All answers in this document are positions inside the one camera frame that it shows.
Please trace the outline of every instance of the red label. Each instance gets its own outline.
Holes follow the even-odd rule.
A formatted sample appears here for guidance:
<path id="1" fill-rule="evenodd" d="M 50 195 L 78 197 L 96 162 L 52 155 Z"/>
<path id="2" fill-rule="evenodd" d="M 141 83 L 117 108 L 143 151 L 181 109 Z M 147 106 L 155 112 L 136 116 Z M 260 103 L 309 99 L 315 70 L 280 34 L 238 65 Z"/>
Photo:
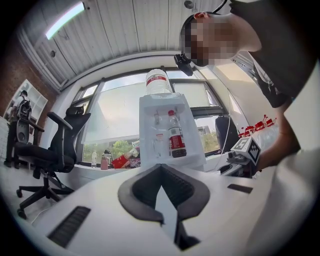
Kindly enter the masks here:
<path id="1" fill-rule="evenodd" d="M 125 155 L 119 156 L 118 158 L 114 159 L 112 162 L 113 167 L 115 169 L 119 168 L 125 168 L 127 165 L 129 165 L 130 161 L 125 158 Z"/>
<path id="2" fill-rule="evenodd" d="M 170 148 L 172 150 L 184 149 L 186 146 L 182 141 L 181 135 L 172 136 L 170 138 Z"/>
<path id="3" fill-rule="evenodd" d="M 150 84 L 154 80 L 165 80 L 165 81 L 167 81 L 167 79 L 164 76 L 159 75 L 159 76 L 155 76 L 155 77 L 149 78 L 149 80 L 146 81 L 146 85 Z"/>

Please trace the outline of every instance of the black chair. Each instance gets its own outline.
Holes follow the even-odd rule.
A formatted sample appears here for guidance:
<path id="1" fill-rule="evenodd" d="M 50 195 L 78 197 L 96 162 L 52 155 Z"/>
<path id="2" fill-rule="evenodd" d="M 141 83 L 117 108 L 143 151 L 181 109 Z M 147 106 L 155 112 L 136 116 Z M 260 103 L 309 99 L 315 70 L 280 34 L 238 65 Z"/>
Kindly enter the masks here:
<path id="1" fill-rule="evenodd" d="M 69 173 L 77 163 L 75 140 L 91 115 L 90 113 L 83 113 L 83 107 L 70 107 L 66 111 L 64 119 L 53 112 L 47 114 L 50 119 L 58 124 L 58 130 L 48 149 L 39 147 L 35 142 L 33 144 L 24 142 L 15 144 L 14 150 L 16 154 L 35 166 L 33 177 L 39 179 L 40 171 L 43 170 L 44 173 L 43 186 L 19 186 L 16 191 L 19 198 L 23 196 L 22 190 L 34 192 L 33 195 L 20 203 L 17 213 L 21 218 L 27 218 L 24 209 L 39 199 L 46 197 L 58 202 L 61 200 L 58 195 L 69 195 L 73 192 L 73 190 L 67 188 L 51 188 L 49 186 L 49 177 L 56 178 L 62 186 L 55 172 Z M 34 127 L 34 139 L 37 140 L 38 132 L 44 132 L 44 130 L 34 123 L 28 122 L 28 124 Z"/>

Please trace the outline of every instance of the ceiling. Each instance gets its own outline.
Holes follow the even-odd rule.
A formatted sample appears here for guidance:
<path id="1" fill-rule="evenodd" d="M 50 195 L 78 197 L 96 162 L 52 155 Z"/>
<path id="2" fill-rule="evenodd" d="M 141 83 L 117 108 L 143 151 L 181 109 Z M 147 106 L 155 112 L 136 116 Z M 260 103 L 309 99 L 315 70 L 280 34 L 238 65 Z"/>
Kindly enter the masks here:
<path id="1" fill-rule="evenodd" d="M 186 18 L 199 11 L 213 11 L 222 0 L 194 0 L 194 9 L 187 9 L 184 0 L 84 0 L 85 11 L 48 40 L 45 31 L 78 2 L 40 1 L 18 29 L 24 51 L 56 90 L 121 56 L 179 50 L 180 29 Z M 227 3 L 219 13 L 229 11 Z"/>

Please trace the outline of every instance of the man's hand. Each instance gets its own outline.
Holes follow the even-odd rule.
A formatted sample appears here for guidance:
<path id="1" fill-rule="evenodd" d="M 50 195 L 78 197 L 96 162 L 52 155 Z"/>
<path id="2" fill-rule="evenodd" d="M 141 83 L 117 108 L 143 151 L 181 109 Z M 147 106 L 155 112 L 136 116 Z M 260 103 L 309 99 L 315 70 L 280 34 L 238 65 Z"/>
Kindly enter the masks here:
<path id="1" fill-rule="evenodd" d="M 13 106 L 10 111 L 8 122 L 11 123 L 13 116 L 16 114 L 17 107 Z"/>
<path id="2" fill-rule="evenodd" d="M 277 165 L 283 158 L 297 152 L 300 148 L 296 135 L 284 116 L 290 104 L 291 101 L 287 101 L 281 107 L 275 108 L 279 135 L 274 144 L 260 155 L 256 166 L 257 171 Z"/>

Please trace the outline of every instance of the man's ear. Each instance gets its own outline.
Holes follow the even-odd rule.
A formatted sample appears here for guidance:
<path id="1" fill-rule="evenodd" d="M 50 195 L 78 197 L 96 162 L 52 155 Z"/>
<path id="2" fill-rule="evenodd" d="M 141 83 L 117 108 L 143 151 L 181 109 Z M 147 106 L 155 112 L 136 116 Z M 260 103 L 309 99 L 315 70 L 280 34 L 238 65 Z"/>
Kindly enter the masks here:
<path id="1" fill-rule="evenodd" d="M 209 19 L 210 16 L 208 13 L 206 12 L 198 12 L 193 16 L 196 20 L 200 20 L 200 19 Z"/>

